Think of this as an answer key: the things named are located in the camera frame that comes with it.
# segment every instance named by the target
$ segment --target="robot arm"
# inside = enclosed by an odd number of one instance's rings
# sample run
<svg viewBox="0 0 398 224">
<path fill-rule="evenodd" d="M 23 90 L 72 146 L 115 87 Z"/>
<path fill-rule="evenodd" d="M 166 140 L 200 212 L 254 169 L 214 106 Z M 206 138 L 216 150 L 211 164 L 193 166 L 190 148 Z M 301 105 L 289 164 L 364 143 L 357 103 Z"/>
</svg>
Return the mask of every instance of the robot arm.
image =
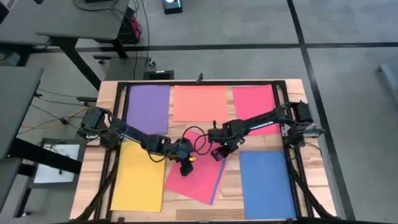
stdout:
<svg viewBox="0 0 398 224">
<path fill-rule="evenodd" d="M 289 144 L 304 146 L 304 130 L 313 123 L 310 109 L 306 103 L 285 103 L 282 106 L 264 114 L 260 114 L 246 120 L 235 119 L 224 123 L 222 128 L 216 127 L 208 130 L 209 142 L 217 142 L 221 147 L 213 150 L 211 155 L 217 160 L 221 160 L 228 154 L 238 149 L 238 143 L 243 144 L 244 138 L 251 131 L 264 128 L 272 124 L 286 124 L 290 126 L 287 133 Z"/>
<path fill-rule="evenodd" d="M 108 117 L 109 126 L 104 123 L 105 117 Z M 171 142 L 167 136 L 145 134 L 126 124 L 121 119 L 112 117 L 112 113 L 103 108 L 88 110 L 77 134 L 83 138 L 90 135 L 98 135 L 101 146 L 110 150 L 120 146 L 123 137 L 125 137 L 138 142 L 141 148 L 145 149 L 149 154 L 164 156 L 170 160 L 180 162 L 180 172 L 183 176 L 188 175 L 193 170 L 192 158 L 190 157 L 190 153 L 193 152 L 193 146 L 188 139 L 181 138 Z"/>
</svg>

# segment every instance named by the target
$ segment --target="orange paper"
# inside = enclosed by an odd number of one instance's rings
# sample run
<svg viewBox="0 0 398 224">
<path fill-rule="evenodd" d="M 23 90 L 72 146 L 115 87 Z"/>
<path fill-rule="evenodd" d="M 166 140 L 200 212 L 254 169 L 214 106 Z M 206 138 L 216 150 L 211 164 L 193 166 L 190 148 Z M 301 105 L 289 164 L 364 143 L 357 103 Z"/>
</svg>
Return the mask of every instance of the orange paper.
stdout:
<svg viewBox="0 0 398 224">
<path fill-rule="evenodd" d="M 174 121 L 227 121 L 226 86 L 174 86 Z"/>
</svg>

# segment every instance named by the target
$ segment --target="pink paper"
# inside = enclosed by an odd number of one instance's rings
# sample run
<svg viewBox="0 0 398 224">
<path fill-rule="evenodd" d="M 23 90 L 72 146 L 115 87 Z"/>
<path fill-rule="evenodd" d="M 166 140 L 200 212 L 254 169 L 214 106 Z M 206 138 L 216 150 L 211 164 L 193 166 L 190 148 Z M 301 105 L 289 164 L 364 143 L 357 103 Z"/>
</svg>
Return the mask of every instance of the pink paper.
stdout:
<svg viewBox="0 0 398 224">
<path fill-rule="evenodd" d="M 188 131 L 185 137 L 193 144 L 199 135 Z M 203 144 L 203 141 L 206 142 L 200 153 L 205 153 L 210 147 L 207 139 L 200 138 L 197 141 L 197 148 Z M 217 147 L 220 147 L 220 145 L 213 144 L 210 151 Z M 170 174 L 167 177 L 165 188 L 201 203 L 211 205 L 216 198 L 218 186 L 224 174 L 226 159 L 216 161 L 210 153 L 204 156 L 193 153 L 192 156 L 196 157 L 196 161 L 193 162 L 193 171 L 186 177 L 183 177 L 180 173 L 181 165 L 179 163 L 173 164 Z"/>
<path fill-rule="evenodd" d="M 174 86 L 174 121 L 228 120 L 226 86 Z"/>
<path fill-rule="evenodd" d="M 248 119 L 275 109 L 274 92 L 271 85 L 233 87 L 235 111 L 238 119 Z M 249 135 L 278 134 L 279 125 L 251 131 Z"/>
</svg>

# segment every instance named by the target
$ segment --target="desk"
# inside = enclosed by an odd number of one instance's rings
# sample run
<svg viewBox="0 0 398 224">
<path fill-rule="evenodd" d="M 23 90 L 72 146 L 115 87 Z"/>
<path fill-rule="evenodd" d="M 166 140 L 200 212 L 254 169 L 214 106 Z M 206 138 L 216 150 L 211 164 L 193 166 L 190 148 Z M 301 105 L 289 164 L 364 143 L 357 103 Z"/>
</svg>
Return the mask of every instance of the desk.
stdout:
<svg viewBox="0 0 398 224">
<path fill-rule="evenodd" d="M 59 46 L 87 80 L 99 90 L 101 80 L 79 56 L 75 46 L 79 38 L 112 40 L 119 56 L 127 58 L 117 39 L 123 16 L 116 10 L 125 12 L 129 0 L 119 0 L 116 4 L 114 1 L 91 4 L 86 4 L 83 0 L 75 2 L 85 9 L 115 8 L 115 11 L 83 11 L 73 5 L 72 0 L 44 1 L 40 5 L 40 19 L 34 27 L 35 33 L 51 37 L 52 43 Z"/>
<path fill-rule="evenodd" d="M 28 159 L 79 173 L 81 162 L 16 138 L 43 69 L 0 67 L 0 211 L 17 174 L 32 175 L 34 166 L 21 164 Z"/>
<path fill-rule="evenodd" d="M 287 92 L 290 101 L 307 101 L 301 80 L 285 80 L 287 84 Z M 116 89 L 118 82 L 103 82 L 98 95 L 97 106 L 109 110 L 114 109 L 116 97 Z M 228 104 L 233 106 L 231 88 L 228 87 Z M 123 91 L 121 93 L 121 102 L 118 111 L 123 110 Z M 172 121 L 173 116 L 173 90 L 170 92 L 170 110 L 169 110 L 169 133 L 167 134 L 173 140 L 179 138 L 185 128 L 193 123 L 178 123 L 176 125 Z M 233 110 L 229 111 L 229 118 L 233 119 L 236 115 Z M 201 128 L 210 128 L 211 122 L 195 123 Z M 306 139 L 306 142 L 318 144 L 316 139 Z M 249 136 L 246 138 L 245 146 L 251 150 L 276 150 L 282 148 L 280 134 L 267 136 Z M 86 148 L 85 158 L 78 181 L 75 201 L 72 206 L 70 218 L 76 218 L 90 203 L 94 194 L 98 189 L 103 168 L 105 150 L 98 146 L 98 141 L 91 142 L 91 146 Z M 334 203 L 325 174 L 322 158 L 318 149 L 312 146 L 305 146 L 301 149 L 303 166 L 307 176 L 307 182 L 310 190 L 319 200 L 319 202 L 332 214 L 335 214 Z M 126 221 L 182 221 L 182 220 L 244 220 L 243 195 L 240 177 L 240 167 L 238 153 L 231 155 L 230 161 L 226 168 L 226 173 L 221 183 L 220 193 L 214 205 L 204 205 L 189 198 L 185 198 L 179 194 L 169 190 L 164 190 L 164 204 L 160 213 L 146 212 L 115 212 L 111 217 L 112 221 L 116 221 L 118 217 L 124 217 Z M 167 161 L 166 176 L 169 173 L 172 163 Z M 306 207 L 301 191 L 299 190 L 300 207 L 303 216 L 306 216 Z M 105 217 L 108 195 L 104 196 L 101 207 L 100 217 Z"/>
<path fill-rule="evenodd" d="M 0 111 L 0 125 L 4 127 L 0 134 L 0 159 L 7 156 L 42 74 L 41 68 L 0 67 L 0 104 L 4 108 Z"/>
<path fill-rule="evenodd" d="M 48 45 L 49 37 L 35 34 L 34 24 L 39 21 L 39 5 L 34 1 L 18 1 L 0 24 L 0 43 Z"/>
</svg>

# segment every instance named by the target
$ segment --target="concrete floor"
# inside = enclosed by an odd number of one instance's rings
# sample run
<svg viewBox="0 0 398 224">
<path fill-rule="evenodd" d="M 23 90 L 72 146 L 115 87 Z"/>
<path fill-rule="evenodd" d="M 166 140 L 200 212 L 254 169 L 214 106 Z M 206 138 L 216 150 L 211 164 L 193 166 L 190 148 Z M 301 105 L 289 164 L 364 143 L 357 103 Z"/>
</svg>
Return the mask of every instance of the concrete floor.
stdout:
<svg viewBox="0 0 398 224">
<path fill-rule="evenodd" d="M 393 0 L 294 0 L 306 43 L 398 42 L 398 1 Z M 291 44 L 298 43 L 285 1 L 186 0 L 184 13 L 165 16 L 160 1 L 147 0 L 151 45 Z M 147 34 L 143 12 L 138 18 Z M 78 47 L 97 47 L 80 40 Z M 89 66 L 103 79 L 105 68 L 82 53 Z M 357 220 L 398 223 L 398 106 L 388 94 L 376 68 L 398 58 L 398 48 L 310 49 L 310 60 L 326 110 L 331 134 Z M 315 118 L 320 126 L 300 49 L 173 50 L 150 56 L 158 70 L 174 70 L 176 79 L 205 78 L 301 78 Z M 96 91 L 63 53 L 33 54 L 27 66 L 43 67 L 40 87 L 70 95 L 96 96 Z M 45 98 L 75 102 L 44 94 Z M 78 109 L 35 100 L 34 105 L 57 116 Z M 31 108 L 24 121 L 35 125 L 50 119 Z M 30 142 L 40 138 L 74 138 L 75 129 L 36 130 L 21 136 Z M 327 152 L 324 143 L 322 150 Z M 327 163 L 336 210 L 341 214 L 333 175 Z M 24 184 L 18 178 L 15 189 Z M 27 209 L 31 217 L 11 219 L 0 214 L 0 223 L 52 223 L 68 220 L 73 189 L 35 189 Z"/>
</svg>

